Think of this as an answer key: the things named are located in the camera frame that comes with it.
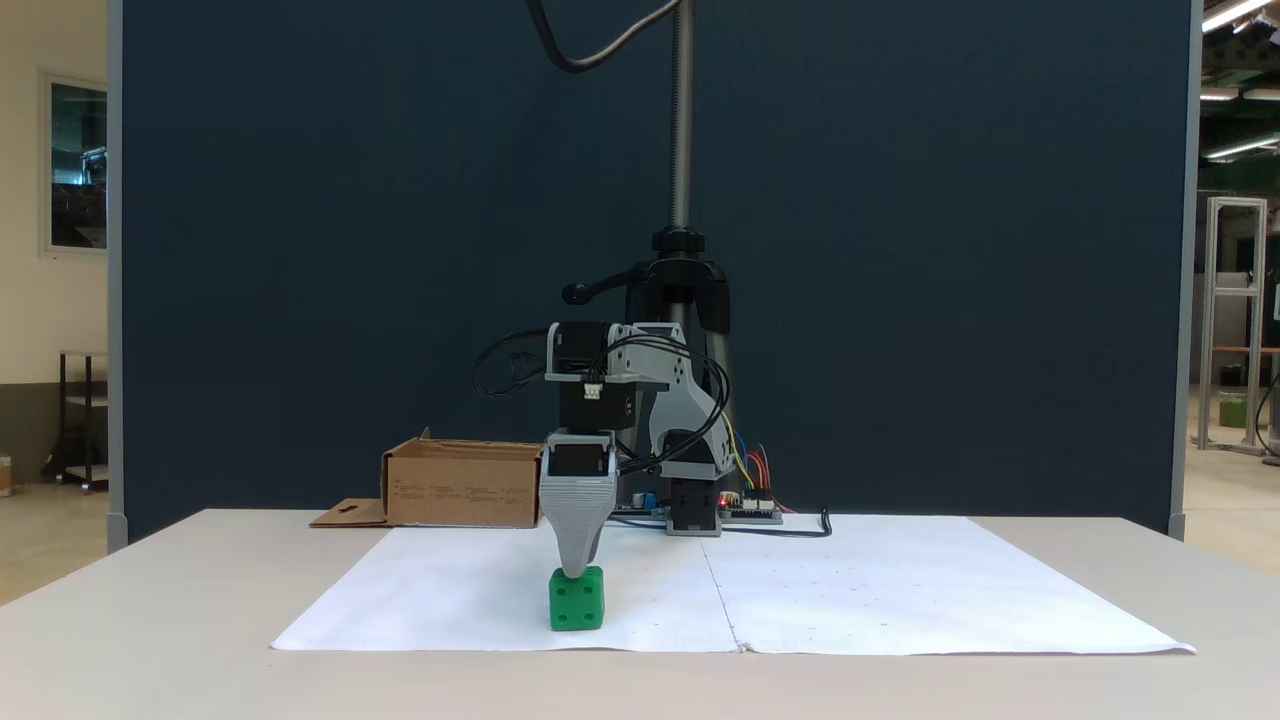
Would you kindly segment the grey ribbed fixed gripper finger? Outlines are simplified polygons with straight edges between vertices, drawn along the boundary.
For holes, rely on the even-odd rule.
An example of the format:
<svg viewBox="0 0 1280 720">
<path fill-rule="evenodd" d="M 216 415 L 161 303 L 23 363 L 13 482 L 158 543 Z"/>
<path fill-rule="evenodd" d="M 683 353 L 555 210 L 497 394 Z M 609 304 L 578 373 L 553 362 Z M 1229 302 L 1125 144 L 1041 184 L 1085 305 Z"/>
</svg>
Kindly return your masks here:
<svg viewBox="0 0 1280 720">
<path fill-rule="evenodd" d="M 595 557 L 604 523 L 614 511 L 617 477 L 544 477 L 540 505 L 559 552 L 559 569 L 580 578 Z"/>
</svg>

